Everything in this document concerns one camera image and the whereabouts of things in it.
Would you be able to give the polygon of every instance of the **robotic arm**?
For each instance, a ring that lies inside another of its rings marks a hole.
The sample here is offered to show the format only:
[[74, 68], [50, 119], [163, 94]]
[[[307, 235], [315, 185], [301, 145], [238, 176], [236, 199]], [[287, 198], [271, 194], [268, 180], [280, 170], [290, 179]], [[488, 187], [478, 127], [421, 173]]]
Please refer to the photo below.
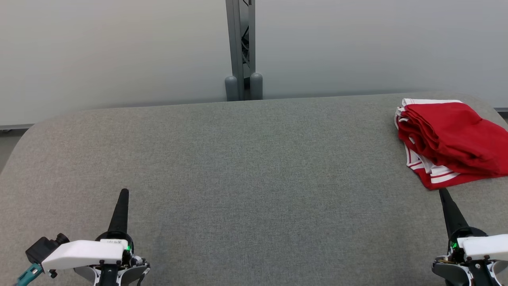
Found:
[[150, 271], [150, 263], [134, 255], [134, 242], [127, 234], [129, 190], [123, 189], [118, 197], [108, 231], [95, 241], [70, 242], [58, 234], [55, 240], [41, 237], [26, 250], [32, 265], [18, 278], [17, 286], [25, 286], [41, 273], [57, 276], [56, 270], [74, 268], [74, 271], [93, 286], [127, 285], [138, 280], [141, 285]]
[[448, 232], [448, 254], [436, 257], [432, 272], [447, 286], [501, 286], [496, 275], [508, 266], [508, 235], [487, 236], [467, 224], [446, 189], [439, 190]]

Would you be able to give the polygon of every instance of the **gray floor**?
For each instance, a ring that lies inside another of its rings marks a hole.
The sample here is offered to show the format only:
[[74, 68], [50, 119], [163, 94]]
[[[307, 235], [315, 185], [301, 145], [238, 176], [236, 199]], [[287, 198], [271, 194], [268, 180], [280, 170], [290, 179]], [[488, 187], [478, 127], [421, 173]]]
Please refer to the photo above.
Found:
[[23, 136], [26, 129], [11, 130], [9, 132], [0, 131], [0, 173], [7, 163], [7, 159], [11, 155], [14, 146]]

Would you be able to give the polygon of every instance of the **black cable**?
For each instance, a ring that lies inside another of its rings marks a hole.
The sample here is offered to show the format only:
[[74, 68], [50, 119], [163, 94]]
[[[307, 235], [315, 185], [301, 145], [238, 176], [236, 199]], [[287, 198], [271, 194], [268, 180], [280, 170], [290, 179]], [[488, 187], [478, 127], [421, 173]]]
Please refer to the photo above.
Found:
[[99, 279], [99, 286], [114, 286], [117, 285], [116, 280], [118, 276], [118, 266], [115, 264], [101, 264], [101, 278]]
[[245, 35], [247, 35], [248, 31], [249, 31], [249, 26], [247, 26], [247, 29], [245, 29], [245, 32], [243, 33], [242, 39], [245, 38]]

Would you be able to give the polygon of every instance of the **gray upholstered table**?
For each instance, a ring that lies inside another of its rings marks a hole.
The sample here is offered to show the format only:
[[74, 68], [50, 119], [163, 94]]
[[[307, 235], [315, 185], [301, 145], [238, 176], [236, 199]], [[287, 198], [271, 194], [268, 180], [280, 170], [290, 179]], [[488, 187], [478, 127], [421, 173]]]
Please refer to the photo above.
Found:
[[[146, 285], [443, 285], [439, 195], [405, 166], [393, 115], [417, 93], [118, 108], [30, 128], [0, 175], [2, 283], [62, 232], [91, 239], [131, 190]], [[508, 233], [507, 178], [450, 188], [468, 222]], [[34, 285], [87, 285], [73, 271]]]

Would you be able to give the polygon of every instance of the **white wall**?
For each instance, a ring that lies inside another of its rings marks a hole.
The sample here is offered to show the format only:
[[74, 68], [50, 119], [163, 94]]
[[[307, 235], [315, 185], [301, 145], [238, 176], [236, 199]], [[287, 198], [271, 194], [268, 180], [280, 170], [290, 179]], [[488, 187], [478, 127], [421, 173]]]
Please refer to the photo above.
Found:
[[257, 0], [264, 98], [450, 90], [508, 107], [506, 0]]
[[224, 0], [0, 2], [0, 126], [225, 101], [231, 74]]

